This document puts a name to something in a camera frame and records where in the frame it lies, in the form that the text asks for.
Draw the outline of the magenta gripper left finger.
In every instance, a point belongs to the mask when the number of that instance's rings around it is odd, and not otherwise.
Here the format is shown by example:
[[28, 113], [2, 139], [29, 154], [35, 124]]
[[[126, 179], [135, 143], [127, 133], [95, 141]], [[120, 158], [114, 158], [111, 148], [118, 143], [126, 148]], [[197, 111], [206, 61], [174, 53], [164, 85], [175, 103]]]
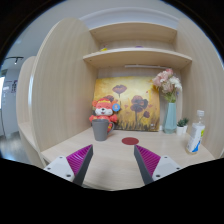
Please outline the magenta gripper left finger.
[[90, 144], [73, 152], [67, 157], [57, 157], [54, 161], [48, 164], [44, 170], [81, 186], [92, 156], [93, 145]]

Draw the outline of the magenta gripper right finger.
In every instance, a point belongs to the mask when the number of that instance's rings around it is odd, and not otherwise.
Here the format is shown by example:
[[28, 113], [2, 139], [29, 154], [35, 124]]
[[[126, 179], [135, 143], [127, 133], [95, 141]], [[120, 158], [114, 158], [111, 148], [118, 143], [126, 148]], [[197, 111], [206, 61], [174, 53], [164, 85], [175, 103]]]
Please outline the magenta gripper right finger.
[[134, 146], [134, 156], [145, 185], [181, 170], [169, 156], [159, 156], [139, 145]]

